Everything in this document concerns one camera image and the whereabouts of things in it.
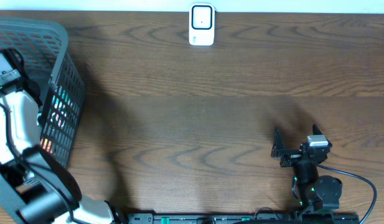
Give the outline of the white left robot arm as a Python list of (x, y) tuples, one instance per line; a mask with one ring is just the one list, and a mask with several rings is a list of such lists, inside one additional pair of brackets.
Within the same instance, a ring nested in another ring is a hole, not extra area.
[(0, 206), (16, 223), (122, 223), (40, 144), (40, 88), (16, 49), (0, 50)]

